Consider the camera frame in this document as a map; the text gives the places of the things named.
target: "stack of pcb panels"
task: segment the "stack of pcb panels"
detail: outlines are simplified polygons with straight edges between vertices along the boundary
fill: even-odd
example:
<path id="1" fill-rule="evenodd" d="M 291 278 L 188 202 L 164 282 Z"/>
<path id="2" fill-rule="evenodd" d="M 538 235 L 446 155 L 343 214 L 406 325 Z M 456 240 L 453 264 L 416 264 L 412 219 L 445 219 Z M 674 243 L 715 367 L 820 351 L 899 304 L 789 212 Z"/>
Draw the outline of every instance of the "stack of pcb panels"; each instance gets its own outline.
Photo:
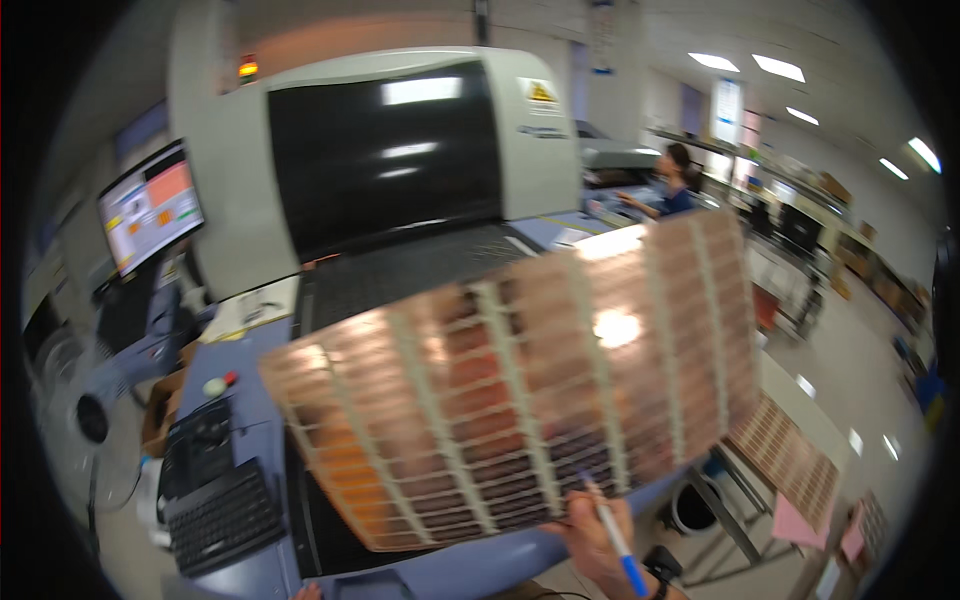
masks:
<path id="1" fill-rule="evenodd" d="M 532 257 L 333 324 L 261 373 L 370 550 L 545 522 L 705 453 L 756 407 L 751 284 L 726 211 Z"/>

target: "keyboard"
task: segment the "keyboard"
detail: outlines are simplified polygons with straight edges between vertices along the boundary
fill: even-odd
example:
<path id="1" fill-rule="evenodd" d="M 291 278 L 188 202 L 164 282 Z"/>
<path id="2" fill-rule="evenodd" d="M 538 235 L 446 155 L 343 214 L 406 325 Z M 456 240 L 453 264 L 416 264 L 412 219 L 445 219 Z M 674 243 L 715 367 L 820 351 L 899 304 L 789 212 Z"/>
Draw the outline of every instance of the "keyboard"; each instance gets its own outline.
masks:
<path id="1" fill-rule="evenodd" d="M 250 459 L 164 508 L 180 573 L 235 563 L 285 535 L 263 470 Z"/>

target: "computer monitor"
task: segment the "computer monitor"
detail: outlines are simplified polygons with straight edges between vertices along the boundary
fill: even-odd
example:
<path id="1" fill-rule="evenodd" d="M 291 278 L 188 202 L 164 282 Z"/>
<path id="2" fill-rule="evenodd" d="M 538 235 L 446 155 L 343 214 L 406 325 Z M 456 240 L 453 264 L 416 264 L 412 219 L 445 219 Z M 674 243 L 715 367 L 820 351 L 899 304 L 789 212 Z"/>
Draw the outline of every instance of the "computer monitor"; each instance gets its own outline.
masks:
<path id="1" fill-rule="evenodd" d="M 780 234 L 804 251 L 813 254 L 824 226 L 796 206 L 784 204 L 780 210 Z"/>
<path id="2" fill-rule="evenodd" d="M 482 61 L 267 97 L 276 183 L 301 261 L 502 219 Z"/>
<path id="3" fill-rule="evenodd" d="M 124 173 L 98 205 L 120 276 L 204 224 L 182 139 Z"/>

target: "yellow warning sticker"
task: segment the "yellow warning sticker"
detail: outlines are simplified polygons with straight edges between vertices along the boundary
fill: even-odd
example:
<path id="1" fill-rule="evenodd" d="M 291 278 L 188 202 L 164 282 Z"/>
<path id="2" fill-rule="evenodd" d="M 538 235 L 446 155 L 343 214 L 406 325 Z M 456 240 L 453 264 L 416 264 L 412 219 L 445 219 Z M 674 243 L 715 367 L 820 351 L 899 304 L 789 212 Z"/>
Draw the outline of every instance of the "yellow warning sticker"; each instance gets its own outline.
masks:
<path id="1" fill-rule="evenodd" d="M 557 102 L 557 99 L 550 95 L 541 82 L 534 82 L 530 86 L 530 100 L 539 100 L 541 102 Z"/>
<path id="2" fill-rule="evenodd" d="M 546 79 L 517 77 L 520 93 L 530 110 L 530 114 L 542 116 L 564 116 L 560 110 L 559 96 L 553 84 Z"/>

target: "poster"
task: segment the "poster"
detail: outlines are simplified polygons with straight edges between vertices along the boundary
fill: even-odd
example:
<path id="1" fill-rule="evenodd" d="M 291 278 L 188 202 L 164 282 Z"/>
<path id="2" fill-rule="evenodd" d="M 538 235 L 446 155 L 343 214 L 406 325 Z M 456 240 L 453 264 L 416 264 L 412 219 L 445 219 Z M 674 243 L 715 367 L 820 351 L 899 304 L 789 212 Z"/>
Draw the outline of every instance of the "poster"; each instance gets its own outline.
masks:
<path id="1" fill-rule="evenodd" d="M 613 0 L 590 6 L 590 60 L 597 75 L 613 74 Z"/>

